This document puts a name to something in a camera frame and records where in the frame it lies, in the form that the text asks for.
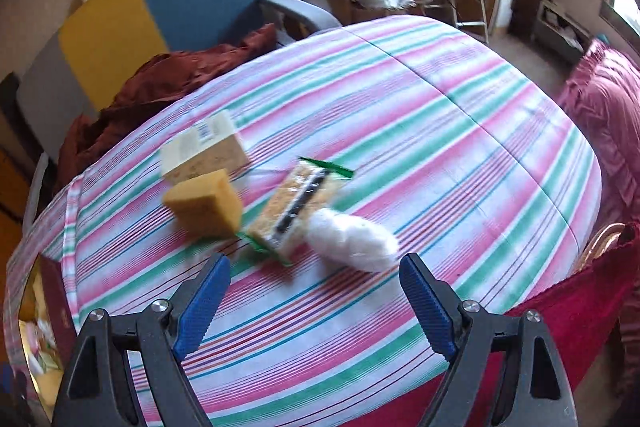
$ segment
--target tablecloth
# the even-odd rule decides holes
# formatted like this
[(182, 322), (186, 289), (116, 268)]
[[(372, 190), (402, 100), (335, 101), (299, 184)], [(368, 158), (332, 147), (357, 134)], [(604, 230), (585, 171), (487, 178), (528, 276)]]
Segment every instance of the tablecloth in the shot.
[[(217, 426), (339, 425), (433, 378), (397, 271), (361, 273), (306, 247), (291, 267), (242, 241), (190, 241), (161, 205), (159, 148), (226, 108), (251, 158), (234, 186), (251, 222), (297, 156), (356, 171), (335, 207), (393, 231), (460, 298), (502, 312), (563, 279), (587, 241), (600, 170), (587, 141), (518, 70), (423, 17), (336, 28), (253, 60), (130, 134), (55, 197), (8, 263), (4, 328), (38, 252), (62, 261), (79, 327), (170, 296), (223, 251), (232, 283), (184, 369)], [(150, 425), (160, 425), (137, 354)]]

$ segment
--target brown blanket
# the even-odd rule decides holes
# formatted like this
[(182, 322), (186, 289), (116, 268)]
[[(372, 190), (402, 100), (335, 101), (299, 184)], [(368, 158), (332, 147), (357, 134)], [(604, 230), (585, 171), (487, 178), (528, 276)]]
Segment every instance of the brown blanket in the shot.
[(55, 191), (165, 107), (275, 46), (275, 27), (266, 24), (237, 48), (219, 44), (202, 52), (156, 55), (125, 82), (97, 121), (83, 114), (71, 124), (60, 148)]

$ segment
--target blue gripper pad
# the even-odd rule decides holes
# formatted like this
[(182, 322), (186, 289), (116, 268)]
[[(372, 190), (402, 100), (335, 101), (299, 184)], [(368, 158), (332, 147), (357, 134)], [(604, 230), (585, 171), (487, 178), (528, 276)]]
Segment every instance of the blue gripper pad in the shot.
[(410, 257), (402, 257), (398, 271), (404, 294), (414, 309), (431, 348), (450, 362), (458, 352), (451, 317)]
[(175, 358), (179, 362), (200, 347), (213, 316), (225, 296), (230, 278), (231, 265), (226, 255), (223, 255), (180, 316), (173, 347)]

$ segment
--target white box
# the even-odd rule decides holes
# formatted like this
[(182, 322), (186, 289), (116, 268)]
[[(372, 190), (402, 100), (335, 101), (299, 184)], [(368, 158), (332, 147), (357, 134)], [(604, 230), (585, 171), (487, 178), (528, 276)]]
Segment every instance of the white box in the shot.
[(228, 110), (199, 121), (160, 148), (162, 177), (172, 184), (226, 169), (229, 175), (249, 163)]

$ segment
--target pink ruffled cover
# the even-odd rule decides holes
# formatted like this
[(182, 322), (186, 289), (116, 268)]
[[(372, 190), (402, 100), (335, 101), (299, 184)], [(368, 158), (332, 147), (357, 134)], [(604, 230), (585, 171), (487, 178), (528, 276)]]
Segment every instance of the pink ruffled cover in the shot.
[(594, 40), (557, 99), (593, 147), (602, 170), (596, 227), (640, 220), (640, 71)]

